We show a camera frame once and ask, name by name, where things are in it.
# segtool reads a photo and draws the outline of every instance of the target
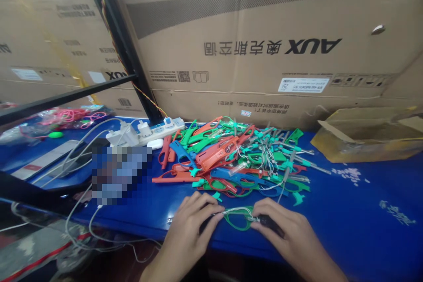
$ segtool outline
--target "paper tag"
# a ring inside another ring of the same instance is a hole
[[[243,115],[245,117],[249,117],[249,116],[251,116],[251,111],[242,110],[241,115]]]
[[[38,75],[37,72],[34,70],[12,68],[12,72],[14,72],[20,79],[23,79],[23,80],[43,81],[41,76]]]
[[[100,72],[91,72],[91,71],[88,71],[88,74],[91,76],[91,79],[96,84],[100,84],[100,83],[106,81],[106,79],[104,78],[103,74],[100,73]]]
[[[286,93],[321,93],[329,78],[282,78],[279,92]]]

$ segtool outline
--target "blue table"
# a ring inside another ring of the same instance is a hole
[[[115,121],[104,124],[103,128],[116,130],[118,126],[119,122]],[[25,147],[24,151],[22,148],[5,151],[1,147],[1,169],[11,173],[65,140],[79,140],[85,133],[66,131],[64,139],[48,139],[33,148]],[[305,134],[299,145],[315,149],[309,143],[312,137],[313,134]],[[423,154],[391,162],[333,164],[315,151],[314,156],[303,156],[334,173],[327,175],[309,168],[303,174],[311,180],[311,192],[301,193],[305,195],[304,202],[293,207],[295,200],[291,195],[282,198],[281,204],[308,218],[328,253],[349,277],[361,281],[414,281],[420,277],[423,274],[423,175],[419,162]],[[153,184],[151,178],[163,172],[157,162],[158,153],[127,205],[104,206],[95,224],[153,239],[165,237],[167,218],[174,215],[183,198],[192,195],[194,189],[186,183]],[[89,176],[90,169],[84,168],[50,183],[47,188],[78,184]],[[259,192],[243,198],[221,197],[222,205],[227,208],[254,205],[263,198]],[[94,203],[90,203],[74,220],[87,223],[95,209]],[[211,247],[281,261],[273,246],[258,232],[236,231],[224,220],[216,228]]]

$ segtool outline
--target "printed icon on box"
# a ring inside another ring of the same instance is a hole
[[[193,71],[193,78],[198,83],[208,82],[208,71]]]

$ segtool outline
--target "barcode label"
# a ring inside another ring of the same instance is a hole
[[[191,82],[188,71],[178,71],[178,80],[180,82]]]
[[[279,92],[284,93],[321,93],[329,78],[282,78]]]
[[[131,102],[128,99],[118,98],[118,101],[122,106],[132,106]]]

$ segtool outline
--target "hand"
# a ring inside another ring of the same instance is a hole
[[[256,202],[252,215],[268,215],[281,227],[285,232],[283,239],[260,223],[251,224],[251,227],[261,232],[306,281],[348,281],[327,254],[303,215],[282,207],[270,198]]]
[[[205,193],[195,192],[185,197],[176,211],[163,247],[141,275],[142,282],[180,281],[195,263],[205,254],[207,245],[223,218],[225,208],[217,200]],[[202,234],[200,226],[214,215]]]

